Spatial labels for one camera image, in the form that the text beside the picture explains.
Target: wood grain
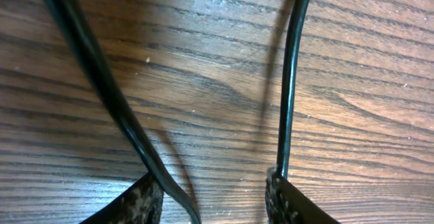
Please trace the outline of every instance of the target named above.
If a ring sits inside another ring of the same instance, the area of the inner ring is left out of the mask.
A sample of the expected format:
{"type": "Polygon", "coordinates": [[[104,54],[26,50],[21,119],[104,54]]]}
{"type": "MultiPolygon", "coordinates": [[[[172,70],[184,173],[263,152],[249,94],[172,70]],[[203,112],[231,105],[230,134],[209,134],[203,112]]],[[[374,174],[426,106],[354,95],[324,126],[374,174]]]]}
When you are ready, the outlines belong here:
{"type": "MultiPolygon", "coordinates": [[[[263,223],[290,0],[79,1],[203,222],[263,223]]],[[[342,223],[434,222],[433,13],[311,0],[289,175],[342,223]]],[[[77,223],[146,172],[42,0],[0,0],[0,57],[1,223],[77,223]]],[[[189,221],[171,198],[161,220],[189,221]]]]}

